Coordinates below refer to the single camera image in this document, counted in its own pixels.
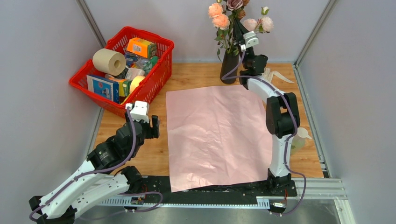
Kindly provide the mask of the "brown rose stem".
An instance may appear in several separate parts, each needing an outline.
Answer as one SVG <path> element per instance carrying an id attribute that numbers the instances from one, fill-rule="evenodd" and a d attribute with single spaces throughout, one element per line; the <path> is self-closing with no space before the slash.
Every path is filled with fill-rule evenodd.
<path id="1" fill-rule="evenodd" d="M 239 9 L 237 10 L 237 18 L 238 18 L 239 20 L 241 20 L 243 17 L 245 17 L 246 13 L 245 13 L 244 7 L 245 7 L 249 2 L 250 2 L 250 0 L 242 0 L 242 6 L 241 6 L 241 8 L 239 8 Z"/>

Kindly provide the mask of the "cream ribbon with gold print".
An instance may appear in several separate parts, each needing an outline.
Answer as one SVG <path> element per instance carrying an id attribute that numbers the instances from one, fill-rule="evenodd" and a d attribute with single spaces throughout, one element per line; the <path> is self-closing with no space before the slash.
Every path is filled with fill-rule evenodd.
<path id="1" fill-rule="evenodd" d="M 264 73 L 262 74 L 262 76 L 264 77 L 264 79 L 269 82 L 272 83 L 273 77 L 278 77 L 279 79 L 287 82 L 287 83 L 294 83 L 293 81 L 289 80 L 288 78 L 286 78 L 285 76 L 283 76 L 281 73 L 279 73 L 278 71 L 272 71 L 270 68 L 265 68 Z"/>

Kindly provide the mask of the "light pink rose stem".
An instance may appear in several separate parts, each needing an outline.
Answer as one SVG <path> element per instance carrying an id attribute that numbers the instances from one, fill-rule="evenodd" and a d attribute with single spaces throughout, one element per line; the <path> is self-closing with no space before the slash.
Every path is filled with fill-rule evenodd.
<path id="1" fill-rule="evenodd" d="M 243 26 L 248 31 L 254 31 L 255 33 L 270 33 L 274 28 L 273 20 L 268 16 L 269 7 L 262 7 L 261 18 L 246 19 L 242 22 Z"/>

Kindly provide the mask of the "pink and purple wrapping paper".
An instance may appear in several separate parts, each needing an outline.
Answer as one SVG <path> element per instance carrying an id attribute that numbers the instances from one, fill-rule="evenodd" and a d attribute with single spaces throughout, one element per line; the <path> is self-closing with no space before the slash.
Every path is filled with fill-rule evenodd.
<path id="1" fill-rule="evenodd" d="M 166 93 L 172 192 L 266 180 L 272 136 L 263 101 L 240 85 Z"/>

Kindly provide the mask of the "mauve rose stem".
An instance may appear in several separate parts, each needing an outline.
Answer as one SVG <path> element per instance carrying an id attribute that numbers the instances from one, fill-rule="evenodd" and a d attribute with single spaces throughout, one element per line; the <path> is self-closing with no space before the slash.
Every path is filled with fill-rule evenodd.
<path id="1" fill-rule="evenodd" d="M 242 0 L 227 0 L 226 1 L 226 10 L 230 11 L 231 14 L 237 18 L 237 10 L 241 8 Z"/>

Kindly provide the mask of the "peach rose stem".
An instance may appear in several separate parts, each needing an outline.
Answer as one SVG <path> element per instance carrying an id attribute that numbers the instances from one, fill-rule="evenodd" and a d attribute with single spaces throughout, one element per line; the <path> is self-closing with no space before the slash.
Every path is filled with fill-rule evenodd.
<path id="1" fill-rule="evenodd" d="M 225 54 L 231 52 L 231 20 L 227 15 L 226 0 L 217 0 L 208 7 L 208 16 L 212 21 L 212 25 L 216 28 L 217 51 L 216 55 L 221 61 L 220 54 L 221 50 L 224 50 Z"/>

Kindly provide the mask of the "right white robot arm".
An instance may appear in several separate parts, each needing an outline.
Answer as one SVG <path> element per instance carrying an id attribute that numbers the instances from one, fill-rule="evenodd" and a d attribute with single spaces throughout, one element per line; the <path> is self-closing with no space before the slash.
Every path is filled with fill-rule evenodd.
<path id="1" fill-rule="evenodd" d="M 266 188 L 276 196 L 284 191 L 285 186 L 291 185 L 288 162 L 292 139 L 300 126 L 297 97 L 293 92 L 283 92 L 264 79 L 262 74 L 268 57 L 254 53 L 253 47 L 259 40 L 255 32 L 248 31 L 239 19 L 233 19 L 233 38 L 244 68 L 238 75 L 239 82 L 266 104 L 266 127 L 272 135 L 272 159 Z"/>

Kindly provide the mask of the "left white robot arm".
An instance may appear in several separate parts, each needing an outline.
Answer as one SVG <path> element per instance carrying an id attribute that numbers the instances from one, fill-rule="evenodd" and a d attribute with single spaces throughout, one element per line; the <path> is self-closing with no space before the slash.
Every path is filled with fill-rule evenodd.
<path id="1" fill-rule="evenodd" d="M 29 200 L 29 219 L 37 224 L 72 224 L 96 204 L 118 194 L 139 195 L 143 177 L 126 162 L 147 139 L 159 138 L 159 118 L 125 113 L 115 135 L 98 144 L 66 181 L 45 196 Z"/>

